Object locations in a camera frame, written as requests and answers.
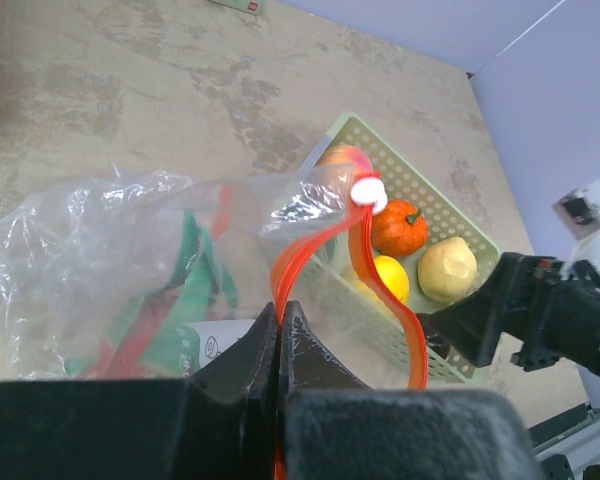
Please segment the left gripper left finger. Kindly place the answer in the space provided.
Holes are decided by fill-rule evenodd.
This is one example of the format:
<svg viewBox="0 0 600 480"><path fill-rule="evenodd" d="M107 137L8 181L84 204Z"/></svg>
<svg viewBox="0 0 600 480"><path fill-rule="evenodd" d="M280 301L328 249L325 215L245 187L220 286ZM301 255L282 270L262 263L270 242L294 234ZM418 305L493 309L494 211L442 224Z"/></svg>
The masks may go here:
<svg viewBox="0 0 600 480"><path fill-rule="evenodd" d="M193 377L0 383L0 479L270 479L278 324Z"/></svg>

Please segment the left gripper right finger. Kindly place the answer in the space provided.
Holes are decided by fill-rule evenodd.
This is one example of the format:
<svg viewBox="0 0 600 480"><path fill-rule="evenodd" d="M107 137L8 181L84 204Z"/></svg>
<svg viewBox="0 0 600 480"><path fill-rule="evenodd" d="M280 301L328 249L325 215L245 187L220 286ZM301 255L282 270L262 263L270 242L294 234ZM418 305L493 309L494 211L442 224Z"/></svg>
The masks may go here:
<svg viewBox="0 0 600 480"><path fill-rule="evenodd" d="M494 392L367 388L313 335L281 330L281 479L542 479L522 420Z"/></svg>

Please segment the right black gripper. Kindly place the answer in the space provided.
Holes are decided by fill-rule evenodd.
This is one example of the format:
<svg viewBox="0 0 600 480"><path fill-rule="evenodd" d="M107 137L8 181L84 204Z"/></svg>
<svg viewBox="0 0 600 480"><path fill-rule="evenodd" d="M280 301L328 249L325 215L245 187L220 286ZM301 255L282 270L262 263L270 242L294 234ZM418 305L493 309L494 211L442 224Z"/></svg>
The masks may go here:
<svg viewBox="0 0 600 480"><path fill-rule="evenodd" d="M489 366L500 337L522 330L511 362L526 372L568 359L600 376L600 273L587 260L568 268L553 258L505 253L487 280L466 298L424 316L424 326L446 339L475 367Z"/></svg>

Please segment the pink dragon fruit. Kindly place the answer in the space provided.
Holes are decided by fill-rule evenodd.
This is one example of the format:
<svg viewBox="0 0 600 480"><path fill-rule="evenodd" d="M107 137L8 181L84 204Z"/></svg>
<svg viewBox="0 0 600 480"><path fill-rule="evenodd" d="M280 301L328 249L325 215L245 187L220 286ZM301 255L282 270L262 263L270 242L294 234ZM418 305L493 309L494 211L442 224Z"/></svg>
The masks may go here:
<svg viewBox="0 0 600 480"><path fill-rule="evenodd" d="M64 361L83 379L190 377L240 340L255 318L240 318L238 288L214 258L212 239L194 215L183 215L171 278L133 297L94 354Z"/></svg>

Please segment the clear zip top bag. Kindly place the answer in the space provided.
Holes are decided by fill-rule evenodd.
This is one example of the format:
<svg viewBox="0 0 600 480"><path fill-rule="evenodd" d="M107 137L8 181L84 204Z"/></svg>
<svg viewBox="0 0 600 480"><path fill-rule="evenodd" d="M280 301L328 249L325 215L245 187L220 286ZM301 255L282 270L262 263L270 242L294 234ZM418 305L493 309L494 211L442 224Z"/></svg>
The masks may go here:
<svg viewBox="0 0 600 480"><path fill-rule="evenodd" d="M238 288L240 318L275 310L279 346L292 291L310 259L347 233L355 271L404 328L415 361L409 383L427 367L414 314L382 284L373 264L372 219L388 204L378 173L354 167L195 180L163 171L111 180L69 181L35 194L0 218L0 361L9 381L83 379L68 358L96 353L129 300L166 285L191 212L212 239L214 258Z"/></svg>

